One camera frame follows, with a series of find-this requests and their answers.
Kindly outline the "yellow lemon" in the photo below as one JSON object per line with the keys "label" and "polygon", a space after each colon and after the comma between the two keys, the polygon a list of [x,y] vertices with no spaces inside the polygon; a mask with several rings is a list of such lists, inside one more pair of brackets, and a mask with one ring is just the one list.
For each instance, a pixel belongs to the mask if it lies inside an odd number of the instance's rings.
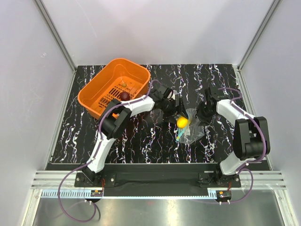
{"label": "yellow lemon", "polygon": [[179,117],[177,119],[177,127],[180,129],[183,129],[186,127],[186,125],[188,124],[189,120],[183,116]]}

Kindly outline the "clear zip top bag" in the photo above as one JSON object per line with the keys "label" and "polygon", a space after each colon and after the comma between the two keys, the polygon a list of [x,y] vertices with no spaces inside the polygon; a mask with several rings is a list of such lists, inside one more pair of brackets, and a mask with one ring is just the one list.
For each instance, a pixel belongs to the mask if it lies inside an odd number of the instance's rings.
{"label": "clear zip top bag", "polygon": [[190,145],[204,136],[204,127],[199,126],[199,120],[196,118],[195,108],[189,108],[186,112],[188,114],[189,122],[185,128],[178,128],[176,141]]}

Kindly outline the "dark red plum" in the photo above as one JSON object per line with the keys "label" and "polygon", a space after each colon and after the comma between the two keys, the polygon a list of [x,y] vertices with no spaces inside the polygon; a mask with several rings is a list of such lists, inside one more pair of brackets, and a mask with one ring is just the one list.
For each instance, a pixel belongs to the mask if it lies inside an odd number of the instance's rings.
{"label": "dark red plum", "polygon": [[129,101],[130,100],[130,94],[126,91],[123,91],[120,93],[120,100],[121,101]]}

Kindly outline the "orange plastic basket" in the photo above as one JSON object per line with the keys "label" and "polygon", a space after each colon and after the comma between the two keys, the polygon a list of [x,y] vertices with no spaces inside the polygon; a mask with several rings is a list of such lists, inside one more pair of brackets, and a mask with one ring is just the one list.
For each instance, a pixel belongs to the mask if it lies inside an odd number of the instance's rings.
{"label": "orange plastic basket", "polygon": [[126,91],[130,99],[145,95],[151,74],[145,67],[124,58],[109,62],[78,93],[79,103],[95,119],[99,119],[109,102],[120,100],[120,93]]}

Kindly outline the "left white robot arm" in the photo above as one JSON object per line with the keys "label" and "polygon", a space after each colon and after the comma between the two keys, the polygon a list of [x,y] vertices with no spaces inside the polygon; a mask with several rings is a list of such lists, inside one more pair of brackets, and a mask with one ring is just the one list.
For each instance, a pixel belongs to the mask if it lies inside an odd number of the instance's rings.
{"label": "left white robot arm", "polygon": [[101,171],[104,169],[105,160],[113,143],[127,128],[130,119],[138,114],[160,109],[164,119],[176,124],[176,116],[188,118],[188,114],[181,97],[175,97],[171,89],[164,94],[153,90],[142,97],[129,101],[113,99],[100,117],[97,140],[90,158],[82,168],[85,181],[91,186],[100,184]]}

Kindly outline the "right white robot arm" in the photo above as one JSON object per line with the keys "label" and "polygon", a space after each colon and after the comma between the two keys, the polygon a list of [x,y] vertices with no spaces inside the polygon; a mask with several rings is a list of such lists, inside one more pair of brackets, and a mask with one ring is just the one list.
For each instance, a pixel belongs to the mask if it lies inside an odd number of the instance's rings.
{"label": "right white robot arm", "polygon": [[206,100],[197,107],[196,118],[201,126],[207,126],[216,114],[234,126],[233,151],[218,163],[211,180],[222,187],[236,179],[243,167],[260,162],[269,153],[269,131],[266,118],[247,113],[227,96],[206,94]]}

